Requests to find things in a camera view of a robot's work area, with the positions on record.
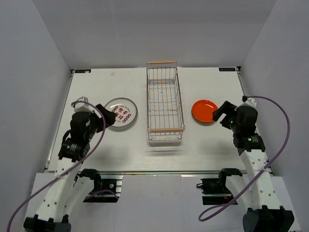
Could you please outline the white plate with red print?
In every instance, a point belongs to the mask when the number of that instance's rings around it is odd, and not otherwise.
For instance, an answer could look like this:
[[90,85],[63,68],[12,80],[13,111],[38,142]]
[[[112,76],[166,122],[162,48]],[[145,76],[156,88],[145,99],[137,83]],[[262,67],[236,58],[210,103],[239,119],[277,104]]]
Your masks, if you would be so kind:
[[136,104],[128,98],[115,98],[107,102],[104,106],[107,110],[115,113],[115,123],[113,128],[125,128],[132,125],[138,116]]

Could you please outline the orange plate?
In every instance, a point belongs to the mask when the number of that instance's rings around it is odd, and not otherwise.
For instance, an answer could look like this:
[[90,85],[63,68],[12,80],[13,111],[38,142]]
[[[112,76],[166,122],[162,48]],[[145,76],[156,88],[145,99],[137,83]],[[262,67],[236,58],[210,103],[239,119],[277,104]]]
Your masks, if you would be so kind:
[[191,114],[195,120],[201,123],[212,123],[213,112],[218,110],[218,106],[210,100],[198,100],[191,108]]

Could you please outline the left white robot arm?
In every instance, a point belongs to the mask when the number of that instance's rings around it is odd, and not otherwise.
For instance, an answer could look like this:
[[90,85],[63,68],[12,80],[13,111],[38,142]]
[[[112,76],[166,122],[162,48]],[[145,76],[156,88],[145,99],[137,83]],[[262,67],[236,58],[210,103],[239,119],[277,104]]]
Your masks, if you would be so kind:
[[42,189],[47,193],[33,217],[24,221],[27,232],[69,232],[71,213],[89,193],[101,190],[102,181],[95,169],[81,169],[86,158],[95,149],[90,142],[96,133],[115,123],[116,113],[101,104],[94,106],[84,101],[72,104],[74,114],[70,129],[62,138],[54,179]]

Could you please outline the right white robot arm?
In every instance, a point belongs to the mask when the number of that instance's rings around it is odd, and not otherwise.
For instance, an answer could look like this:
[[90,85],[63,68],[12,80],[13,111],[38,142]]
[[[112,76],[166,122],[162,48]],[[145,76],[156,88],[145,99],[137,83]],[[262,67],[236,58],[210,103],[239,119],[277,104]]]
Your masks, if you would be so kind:
[[246,232],[288,232],[295,217],[291,210],[284,209],[268,172],[266,148],[256,131],[258,112],[256,101],[246,98],[236,106],[225,101],[213,112],[213,120],[232,130],[233,144],[238,150],[249,179],[245,183],[236,169],[223,169],[219,174],[218,188],[231,192],[238,205],[244,210],[242,219]]

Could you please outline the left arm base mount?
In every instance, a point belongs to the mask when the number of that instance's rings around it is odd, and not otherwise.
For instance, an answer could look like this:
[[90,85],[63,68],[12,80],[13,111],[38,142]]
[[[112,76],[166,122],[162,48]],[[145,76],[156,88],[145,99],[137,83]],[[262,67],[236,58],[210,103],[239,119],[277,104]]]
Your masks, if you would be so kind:
[[84,203],[116,203],[121,194],[121,175],[102,175],[101,184],[90,192]]

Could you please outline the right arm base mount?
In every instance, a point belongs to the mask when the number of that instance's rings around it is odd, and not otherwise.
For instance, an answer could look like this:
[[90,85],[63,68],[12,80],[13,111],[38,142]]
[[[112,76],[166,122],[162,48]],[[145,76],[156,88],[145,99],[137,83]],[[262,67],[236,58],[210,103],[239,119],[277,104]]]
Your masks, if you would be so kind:
[[202,191],[203,205],[222,205],[233,199],[232,193],[219,185],[218,178],[202,178],[196,188]]

